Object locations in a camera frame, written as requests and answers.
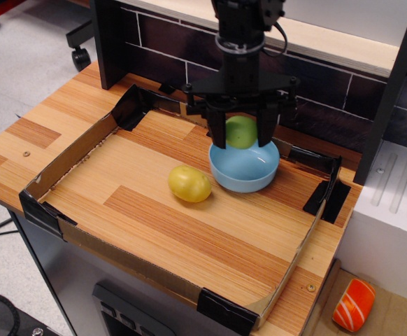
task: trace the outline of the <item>green fruit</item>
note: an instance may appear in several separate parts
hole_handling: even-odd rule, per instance
[[[257,123],[248,117],[235,115],[225,123],[227,144],[231,147],[246,149],[258,139]]]

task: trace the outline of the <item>wood grain pattern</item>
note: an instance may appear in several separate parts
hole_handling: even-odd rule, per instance
[[[106,115],[132,83],[149,90],[158,88],[153,82],[128,75],[110,90],[102,90],[95,62],[22,117],[18,125],[25,126],[19,130],[21,136],[16,136],[12,128],[0,134],[0,204],[22,215],[18,193],[84,130]],[[179,92],[174,95],[182,97]],[[38,130],[48,131],[50,144],[46,140],[34,144]],[[286,137],[292,143],[292,136],[286,133]],[[189,284],[213,288],[248,305],[279,283],[276,275],[292,259],[295,244],[311,222],[312,216],[302,212],[301,205],[321,178],[282,160],[268,188],[249,195],[227,192],[210,175],[206,161],[209,143],[206,129],[163,113],[149,113],[133,132],[118,132],[109,138],[105,150],[94,151],[46,200],[79,222],[77,228],[69,227],[73,230],[72,244],[79,244],[78,237],[87,235],[179,274]],[[329,143],[316,146],[325,153],[348,155]],[[25,151],[31,155],[24,157]],[[109,164],[111,158],[124,164]],[[348,159],[357,161],[354,155]],[[209,175],[213,194],[208,202],[183,204],[169,192],[166,183],[160,183],[181,163]],[[254,335],[301,332],[361,190],[352,183],[353,176],[353,170],[342,169],[341,178],[352,186],[352,192],[341,215],[335,225],[321,221],[316,227],[268,321]],[[295,187],[289,190],[286,185]],[[234,211],[240,207],[241,212]],[[155,219],[160,222],[155,225],[152,216],[158,209],[162,211]],[[97,255],[101,252],[93,251],[92,243],[87,249]],[[184,251],[188,259],[182,256]],[[101,257],[112,262],[105,255]],[[258,272],[251,268],[254,263]],[[120,267],[128,270],[131,264]],[[317,291],[308,292],[308,284],[314,284]],[[186,298],[195,296],[196,288],[174,288],[173,292]]]
[[[26,118],[20,118],[6,131],[40,148],[47,148],[61,135]]]

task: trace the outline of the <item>light blue bowl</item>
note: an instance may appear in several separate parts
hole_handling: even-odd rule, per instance
[[[229,145],[221,149],[211,144],[208,156],[216,181],[238,193],[253,193],[266,187],[275,177],[280,162],[280,153],[273,142],[259,147],[256,141],[247,149]]]

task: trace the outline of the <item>orange toy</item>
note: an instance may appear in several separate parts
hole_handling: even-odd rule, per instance
[[[373,307],[376,291],[370,284],[353,279],[337,304],[332,319],[346,330],[358,331]]]

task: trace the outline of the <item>chair leg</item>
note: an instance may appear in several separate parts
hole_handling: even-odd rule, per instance
[[[71,58],[78,71],[83,70],[91,63],[89,53],[80,45],[92,38],[93,35],[92,21],[88,21],[66,34],[69,47],[74,49],[71,52]]]

